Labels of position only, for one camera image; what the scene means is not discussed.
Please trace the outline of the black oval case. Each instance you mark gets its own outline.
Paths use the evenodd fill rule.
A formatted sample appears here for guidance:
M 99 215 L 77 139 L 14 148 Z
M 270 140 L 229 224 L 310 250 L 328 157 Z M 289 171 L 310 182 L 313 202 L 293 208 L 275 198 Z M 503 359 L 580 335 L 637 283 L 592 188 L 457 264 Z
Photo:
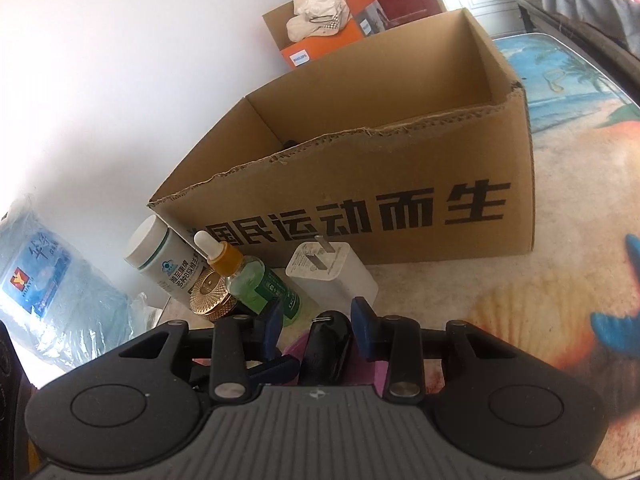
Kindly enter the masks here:
M 300 386 L 338 386 L 346 375 L 354 332 L 344 313 L 324 311 L 312 320 L 300 362 Z

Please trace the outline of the green dropper bottle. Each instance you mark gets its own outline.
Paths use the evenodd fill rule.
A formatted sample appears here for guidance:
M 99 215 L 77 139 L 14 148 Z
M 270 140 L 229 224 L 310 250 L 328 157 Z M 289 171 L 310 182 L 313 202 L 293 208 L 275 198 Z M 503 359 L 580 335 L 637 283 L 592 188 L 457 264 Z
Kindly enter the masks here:
M 198 231 L 194 243 L 206 255 L 209 266 L 223 279 L 228 293 L 259 314 L 269 301 L 282 304 L 284 325 L 292 324 L 302 302 L 278 274 L 257 257 L 243 255 L 228 242 L 218 242 L 209 232 Z

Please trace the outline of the white power adapter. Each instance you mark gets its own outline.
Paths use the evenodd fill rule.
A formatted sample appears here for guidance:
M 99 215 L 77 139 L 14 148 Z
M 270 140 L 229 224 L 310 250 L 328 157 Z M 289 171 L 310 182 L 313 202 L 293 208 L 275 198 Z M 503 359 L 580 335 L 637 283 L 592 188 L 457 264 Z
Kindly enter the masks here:
M 285 275 L 323 310 L 349 315 L 354 298 L 372 306 L 378 296 L 378 283 L 352 246 L 321 235 L 295 249 Z

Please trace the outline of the white pill bottle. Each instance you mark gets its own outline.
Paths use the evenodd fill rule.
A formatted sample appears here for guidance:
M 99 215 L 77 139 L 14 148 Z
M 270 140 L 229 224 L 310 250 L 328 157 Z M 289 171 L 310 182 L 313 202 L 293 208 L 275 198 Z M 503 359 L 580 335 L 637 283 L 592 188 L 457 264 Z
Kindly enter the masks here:
M 156 214 L 132 233 L 125 260 L 186 307 L 190 306 L 191 290 L 206 267 L 200 253 Z

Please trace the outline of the large brown cardboard box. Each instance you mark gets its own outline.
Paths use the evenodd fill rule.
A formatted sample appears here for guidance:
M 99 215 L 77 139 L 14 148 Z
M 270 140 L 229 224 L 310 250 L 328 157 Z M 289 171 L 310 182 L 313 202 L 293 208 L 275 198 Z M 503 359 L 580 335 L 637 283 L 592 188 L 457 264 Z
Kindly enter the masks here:
M 535 240 L 526 92 L 467 10 L 360 40 L 244 96 L 149 200 L 285 266 L 317 236 L 367 264 L 501 257 Z

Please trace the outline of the blue water jug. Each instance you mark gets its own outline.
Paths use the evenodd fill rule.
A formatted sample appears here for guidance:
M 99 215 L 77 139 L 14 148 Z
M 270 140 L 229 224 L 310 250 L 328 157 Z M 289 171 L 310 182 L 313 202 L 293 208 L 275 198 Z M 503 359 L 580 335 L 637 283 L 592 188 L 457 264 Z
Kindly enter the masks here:
M 1 218 L 1 321 L 42 386 L 155 327 L 142 292 L 117 289 L 37 216 L 32 198 Z

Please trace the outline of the black speaker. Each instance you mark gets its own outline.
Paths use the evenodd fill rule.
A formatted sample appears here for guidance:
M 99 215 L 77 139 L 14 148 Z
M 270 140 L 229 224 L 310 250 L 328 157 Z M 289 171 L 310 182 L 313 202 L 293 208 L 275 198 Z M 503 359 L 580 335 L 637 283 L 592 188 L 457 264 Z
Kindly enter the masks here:
M 10 334 L 1 323 L 1 478 L 25 479 L 30 463 L 38 464 L 36 452 L 29 453 L 25 428 L 26 405 L 34 392 L 15 352 Z

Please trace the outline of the orange Philips box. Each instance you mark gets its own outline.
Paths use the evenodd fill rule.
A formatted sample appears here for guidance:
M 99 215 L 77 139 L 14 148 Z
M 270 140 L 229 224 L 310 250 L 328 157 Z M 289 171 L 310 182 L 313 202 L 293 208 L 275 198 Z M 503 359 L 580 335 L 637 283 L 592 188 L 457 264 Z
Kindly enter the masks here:
M 292 68 L 390 28 L 378 0 L 292 0 L 262 19 Z

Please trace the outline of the beige clothes pile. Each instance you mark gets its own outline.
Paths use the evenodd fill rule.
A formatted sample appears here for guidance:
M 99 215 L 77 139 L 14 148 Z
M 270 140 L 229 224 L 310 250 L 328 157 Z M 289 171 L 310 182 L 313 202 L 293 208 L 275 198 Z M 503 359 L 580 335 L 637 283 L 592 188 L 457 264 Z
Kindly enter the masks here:
M 335 36 L 352 17 L 346 0 L 293 0 L 293 13 L 286 23 L 292 42 Z

